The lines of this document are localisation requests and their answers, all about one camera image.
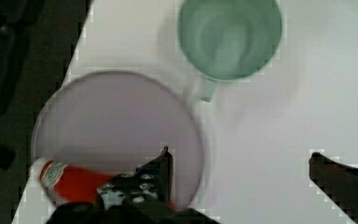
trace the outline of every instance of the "white table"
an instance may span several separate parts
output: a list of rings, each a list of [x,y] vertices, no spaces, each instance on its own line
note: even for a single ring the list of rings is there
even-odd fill
[[[106,68],[152,71],[199,105],[210,178],[192,206],[222,224],[352,223],[311,184],[308,159],[318,149],[358,164],[358,1],[279,1],[279,52],[254,76],[220,84],[209,105],[178,47],[182,2],[95,0],[64,84]],[[31,177],[13,223],[48,218],[54,206],[40,192]]]

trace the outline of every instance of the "dark background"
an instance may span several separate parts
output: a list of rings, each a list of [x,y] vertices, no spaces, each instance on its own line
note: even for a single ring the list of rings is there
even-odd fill
[[[34,122],[62,84],[89,5],[88,0],[46,0],[38,21],[29,28],[21,77],[9,110],[0,116],[0,144],[16,152],[11,167],[0,169],[0,224],[11,223],[14,217],[31,165]]]

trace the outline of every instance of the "white plate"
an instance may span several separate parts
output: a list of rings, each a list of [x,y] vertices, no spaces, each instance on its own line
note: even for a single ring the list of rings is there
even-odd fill
[[[187,207],[204,163],[197,122],[167,88],[139,74],[104,71],[56,92],[34,128],[32,159],[50,158],[96,172],[133,172],[168,145],[172,201]]]

